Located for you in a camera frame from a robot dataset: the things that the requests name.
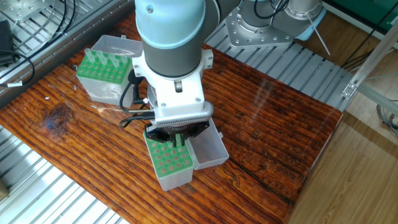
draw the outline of metal grating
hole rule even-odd
[[[1,12],[4,2],[6,4],[16,4],[18,1],[0,0],[0,17],[4,19],[6,16],[10,16],[9,12],[4,13],[4,15]],[[34,4],[40,2],[38,0],[25,1],[33,2]],[[120,19],[134,11],[134,1],[132,0],[76,0],[76,14],[72,25],[59,39],[42,49],[49,39],[53,37],[62,20],[64,4],[62,0],[41,1],[45,1],[45,8],[40,7],[36,11],[34,10],[35,8],[32,8],[34,12],[30,14],[25,14],[22,11],[24,19],[15,28],[13,28],[15,22],[12,18],[6,18],[13,30],[13,41],[16,51],[31,57],[36,73],[34,79],[22,87],[0,87],[0,108],[7,105],[12,99],[51,72],[60,63],[70,58],[86,44],[89,44],[93,39],[97,39],[104,30],[112,28]],[[65,30],[73,14],[73,0],[66,0],[66,2],[68,9],[65,23],[63,23],[60,32]],[[27,62],[23,61],[23,59],[20,59],[8,67],[0,67],[0,83],[14,83],[19,80],[26,80],[31,74],[31,67]]]
[[[206,43],[340,111],[348,106],[349,99],[342,98],[341,93],[352,74],[299,44],[237,49],[230,44],[225,22],[210,35]]]
[[[18,22],[16,24],[14,20],[6,17],[6,15],[3,15],[3,17],[5,17],[11,25],[15,51],[24,55],[31,55],[39,50],[41,46],[48,42],[54,35],[62,20],[64,4],[60,0],[47,1],[52,2],[49,7],[46,7],[44,10],[33,14],[24,22]],[[82,20],[83,15],[101,7],[101,3],[102,1],[76,0],[76,14],[73,24],[79,23]],[[73,1],[67,0],[67,5],[67,16],[62,28],[60,29],[61,31],[63,31],[67,24],[69,24],[72,17]],[[7,69],[7,67],[0,67],[0,72],[5,69]]]
[[[0,223],[127,223],[0,126]]]

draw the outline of wood grain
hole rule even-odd
[[[328,59],[341,65],[368,34],[328,14],[318,30],[332,52]],[[378,43],[376,38],[370,38],[356,56],[373,49]],[[304,44],[309,50],[327,57],[316,36]],[[395,73],[397,61],[398,52],[391,52],[370,77]],[[398,99],[396,75],[366,80],[365,84],[390,99]],[[398,223],[397,187],[398,139],[380,122],[376,103],[357,94],[300,194],[289,223],[395,224]]]
[[[139,39],[134,15],[112,34]],[[0,123],[129,222],[285,223],[342,114],[213,52],[203,87],[230,159],[169,192],[142,138],[146,122],[122,131],[128,114],[90,100],[71,66],[81,53],[5,107]]]

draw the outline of white cable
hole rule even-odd
[[[15,26],[17,25],[17,23],[18,23],[18,21],[19,21],[19,18],[21,18],[22,9],[24,8],[24,3],[25,3],[25,0],[22,0],[21,9],[19,10],[18,18],[16,19],[15,24],[14,24],[14,26],[12,27],[11,34],[14,33]]]
[[[330,56],[329,49],[328,49],[328,47],[326,46],[325,42],[323,41],[323,39],[322,39],[321,35],[319,34],[317,28],[313,25],[313,22],[312,22],[310,16],[308,15],[308,12],[306,12],[305,15],[306,15],[306,16],[308,17],[308,19],[310,20],[311,25],[312,25],[312,27],[314,28],[315,32],[317,33],[318,38],[321,40],[321,43],[322,43],[323,47],[325,48],[326,52],[328,52],[328,55]]]
[[[389,118],[387,118],[387,114],[386,114],[385,109],[380,106],[380,110],[381,110],[380,111],[380,118],[383,120],[383,122],[386,125],[388,125],[391,128],[392,132],[396,135],[396,138],[398,138],[398,131],[395,128],[392,127],[392,124],[390,123]]]

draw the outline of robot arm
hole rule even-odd
[[[155,141],[195,137],[209,126],[213,105],[205,101],[201,76],[213,65],[201,47],[241,0],[137,0],[142,56],[132,60],[137,77],[149,82],[155,114],[146,136]]]
[[[165,77],[192,73],[201,47],[240,0],[137,0],[136,21],[148,66]]]

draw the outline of wooden table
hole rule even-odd
[[[134,15],[112,34],[139,40]],[[73,68],[82,52],[1,110],[0,123],[132,223],[286,223],[342,116],[213,50],[203,87],[230,159],[163,192],[146,122],[120,130],[129,115],[90,100]]]

